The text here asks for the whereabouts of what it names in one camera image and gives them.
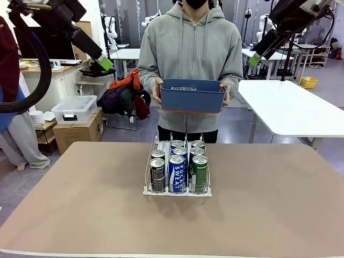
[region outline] white cabinet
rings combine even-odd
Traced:
[[[78,94],[78,86],[76,85],[79,76],[79,69],[86,64],[81,64],[72,69],[65,69],[62,72],[52,74],[52,81],[47,94],[35,105],[37,110],[50,111],[68,96],[76,96]],[[32,93],[38,85],[40,72],[25,71],[23,72],[28,90]]]

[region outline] green can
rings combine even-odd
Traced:
[[[192,160],[194,159],[195,156],[198,156],[198,155],[201,155],[201,156],[204,156],[205,154],[205,151],[204,149],[201,149],[201,148],[192,148],[190,150],[190,163],[192,164]]]
[[[198,156],[198,155],[202,155],[204,156],[205,154],[205,151],[201,148],[192,148],[190,150],[190,158],[189,158],[189,181],[192,179],[192,174],[191,174],[191,171],[192,171],[192,164],[193,164],[193,161],[192,159],[195,157],[195,156]]]
[[[208,158],[197,155],[192,159],[192,191],[196,194],[204,194],[206,190],[206,177],[208,170]]]
[[[191,144],[191,148],[205,149],[205,143],[203,141],[193,141]]]

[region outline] hoodie drawstring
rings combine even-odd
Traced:
[[[205,61],[206,61],[206,48],[208,45],[208,18],[210,16],[210,13],[206,16],[205,20],[205,34],[204,34],[204,46],[203,46],[203,65],[205,66]]]
[[[183,57],[183,32],[184,32],[184,29],[183,29],[183,14],[180,13],[180,21],[181,21],[181,30],[180,30],[180,38],[179,38],[179,61],[180,61],[180,65],[179,65],[179,79],[182,78],[182,72],[183,72],[183,69],[182,69],[182,57]]]

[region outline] hoodie zipper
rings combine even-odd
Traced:
[[[197,24],[193,25],[193,51],[192,51],[192,64],[191,64],[191,79],[192,79],[192,74],[194,73],[194,59],[195,59],[195,43],[196,43],[196,27]],[[187,113],[185,115],[185,127],[186,127],[186,134],[188,133],[188,118],[189,118],[189,114]]]
[[[191,79],[192,79],[192,74],[194,73],[194,58],[195,58],[195,44],[196,44],[196,27],[197,24],[193,25],[193,51],[192,51],[192,64],[191,64]]]

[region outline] hand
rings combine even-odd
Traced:
[[[153,99],[156,102],[156,105],[159,109],[162,108],[161,106],[161,93],[160,93],[160,85],[163,85],[163,81],[161,78],[155,78],[155,85],[153,89]]]
[[[229,82],[223,82],[220,84],[220,87],[226,88],[226,96],[223,103],[223,108],[227,107],[230,104],[231,97],[230,97],[230,92],[228,90],[229,86],[230,86]]]

